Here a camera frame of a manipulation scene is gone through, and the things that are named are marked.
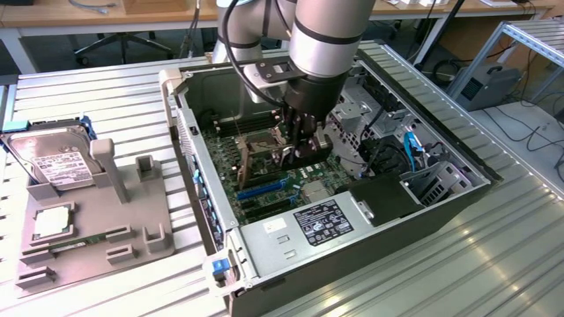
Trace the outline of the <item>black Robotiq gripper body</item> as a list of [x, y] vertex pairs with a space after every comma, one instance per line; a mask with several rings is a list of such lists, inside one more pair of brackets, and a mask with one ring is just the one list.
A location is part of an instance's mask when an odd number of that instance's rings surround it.
[[287, 83], [285, 102], [295, 110], [326, 117], [339, 101], [349, 74], [322, 78], [307, 75]]

